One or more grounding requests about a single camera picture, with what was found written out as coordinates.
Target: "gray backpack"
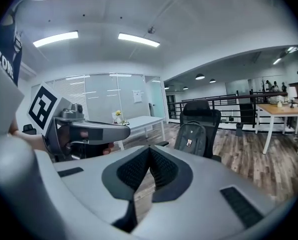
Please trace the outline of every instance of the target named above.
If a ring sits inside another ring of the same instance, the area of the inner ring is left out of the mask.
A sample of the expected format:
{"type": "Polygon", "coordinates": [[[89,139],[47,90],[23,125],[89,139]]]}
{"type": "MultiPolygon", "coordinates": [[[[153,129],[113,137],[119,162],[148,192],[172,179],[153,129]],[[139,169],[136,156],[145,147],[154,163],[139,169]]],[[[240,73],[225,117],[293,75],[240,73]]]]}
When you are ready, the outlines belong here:
{"type": "Polygon", "coordinates": [[[184,123],[178,132],[174,149],[203,156],[207,143],[207,132],[197,121],[184,123]]]}

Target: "black office chair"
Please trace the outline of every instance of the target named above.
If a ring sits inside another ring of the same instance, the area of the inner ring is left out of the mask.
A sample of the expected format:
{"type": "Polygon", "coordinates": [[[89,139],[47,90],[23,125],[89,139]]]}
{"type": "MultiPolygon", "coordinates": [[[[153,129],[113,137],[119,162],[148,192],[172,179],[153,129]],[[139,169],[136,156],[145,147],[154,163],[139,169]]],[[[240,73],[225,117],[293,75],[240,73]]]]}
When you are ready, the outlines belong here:
{"type": "Polygon", "coordinates": [[[26,124],[25,126],[23,126],[22,132],[29,135],[37,134],[37,130],[33,128],[31,124],[26,124]]]}
{"type": "MultiPolygon", "coordinates": [[[[197,121],[204,126],[207,132],[207,143],[204,154],[205,158],[221,161],[221,157],[213,155],[213,144],[221,121],[221,112],[217,109],[210,109],[206,100],[196,100],[187,103],[180,114],[180,126],[190,121],[197,121]]],[[[158,143],[158,146],[166,146],[167,141],[158,143]]]]}

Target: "flower vase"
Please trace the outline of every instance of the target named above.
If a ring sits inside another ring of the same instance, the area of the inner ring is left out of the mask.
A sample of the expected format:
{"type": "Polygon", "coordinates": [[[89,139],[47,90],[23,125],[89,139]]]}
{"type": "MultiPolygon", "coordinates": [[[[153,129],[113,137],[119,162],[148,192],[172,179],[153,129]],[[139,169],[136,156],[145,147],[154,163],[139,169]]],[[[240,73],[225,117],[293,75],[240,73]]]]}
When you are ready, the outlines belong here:
{"type": "Polygon", "coordinates": [[[117,123],[120,124],[122,122],[122,118],[120,115],[117,115],[117,123]]]}

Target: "black t-shirt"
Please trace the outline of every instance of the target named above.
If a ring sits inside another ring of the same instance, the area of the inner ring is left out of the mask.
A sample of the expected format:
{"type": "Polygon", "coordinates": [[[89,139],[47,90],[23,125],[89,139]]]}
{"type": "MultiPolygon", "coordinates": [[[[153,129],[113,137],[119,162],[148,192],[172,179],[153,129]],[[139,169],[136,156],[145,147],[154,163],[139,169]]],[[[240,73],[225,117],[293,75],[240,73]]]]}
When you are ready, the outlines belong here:
{"type": "Polygon", "coordinates": [[[0,25],[0,68],[18,85],[22,43],[16,32],[14,14],[11,25],[0,25]]]}

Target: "ceiling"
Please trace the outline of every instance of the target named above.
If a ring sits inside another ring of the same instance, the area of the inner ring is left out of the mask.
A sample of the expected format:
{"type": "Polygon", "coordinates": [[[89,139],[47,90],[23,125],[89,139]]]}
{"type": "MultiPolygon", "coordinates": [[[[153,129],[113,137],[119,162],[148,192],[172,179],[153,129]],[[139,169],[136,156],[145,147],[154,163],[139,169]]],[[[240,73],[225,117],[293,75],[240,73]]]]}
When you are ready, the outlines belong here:
{"type": "Polygon", "coordinates": [[[242,76],[243,71],[246,70],[272,67],[273,62],[279,58],[283,51],[285,51],[285,48],[266,49],[223,59],[179,75],[170,81],[164,82],[164,85],[170,87],[166,90],[167,92],[182,92],[184,86],[193,89],[209,84],[210,79],[215,79],[217,82],[227,82],[230,81],[230,72],[238,70],[242,76]],[[199,73],[202,73],[205,78],[195,80],[196,75],[199,73]]]}
{"type": "Polygon", "coordinates": [[[66,65],[132,61],[162,69],[197,47],[238,31],[256,28],[255,4],[272,0],[43,0],[24,1],[17,12],[28,77],[66,65]],[[148,34],[154,26],[156,32],[148,34]],[[79,38],[36,48],[34,41],[78,30],[79,38]],[[118,40],[120,32],[161,43],[158,48],[118,40]]]}

